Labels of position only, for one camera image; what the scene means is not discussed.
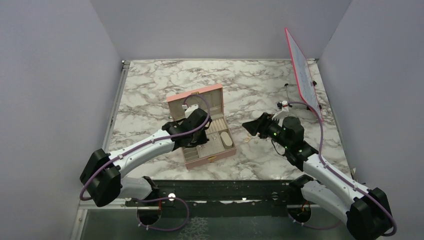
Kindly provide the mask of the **pink jewelry box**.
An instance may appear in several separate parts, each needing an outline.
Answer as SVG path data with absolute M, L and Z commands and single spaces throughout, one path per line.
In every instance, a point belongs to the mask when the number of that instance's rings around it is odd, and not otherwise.
M 183 147 L 181 149 L 184 164 L 187 169 L 192 169 L 231 157 L 235 155 L 237 151 L 233 136 L 224 115 L 223 86 L 219 83 L 168 96 L 166 101 L 168 103 L 172 119 L 176 121 L 185 117 L 185 109 L 183 108 L 184 99 L 192 94 L 202 96 L 205 101 L 198 97 L 190 97 L 187 99 L 187 106 L 190 107 L 191 105 L 198 105 L 199 108 L 207 111 L 206 103 L 208 103 L 212 122 L 210 123 L 209 128 L 205 131 L 206 136 L 209 138 L 209 141 L 206 144 L 192 148 Z M 228 132 L 233 141 L 232 148 L 224 148 L 220 137 L 221 132 Z

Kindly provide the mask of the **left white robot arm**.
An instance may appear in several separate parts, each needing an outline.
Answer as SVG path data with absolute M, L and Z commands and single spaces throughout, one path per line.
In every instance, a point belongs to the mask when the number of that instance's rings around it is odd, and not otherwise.
M 93 200 L 98 207 L 108 205 L 122 193 L 123 178 L 138 166 L 179 148 L 205 144 L 211 121 L 210 111 L 196 108 L 188 117 L 167 122 L 150 137 L 126 149 L 112 153 L 102 148 L 95 150 L 79 177 L 83 185 L 80 200 Z

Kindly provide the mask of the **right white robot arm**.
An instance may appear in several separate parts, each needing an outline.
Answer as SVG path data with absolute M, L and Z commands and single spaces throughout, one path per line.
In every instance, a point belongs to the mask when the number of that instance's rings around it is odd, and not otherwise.
M 242 127 L 252 136 L 269 138 L 284 147 L 289 163 L 305 173 L 288 190 L 292 202 L 319 205 L 343 222 L 356 240 L 376 240 L 397 230 L 385 192 L 370 189 L 333 167 L 304 140 L 299 118 L 287 116 L 279 123 L 264 112 Z

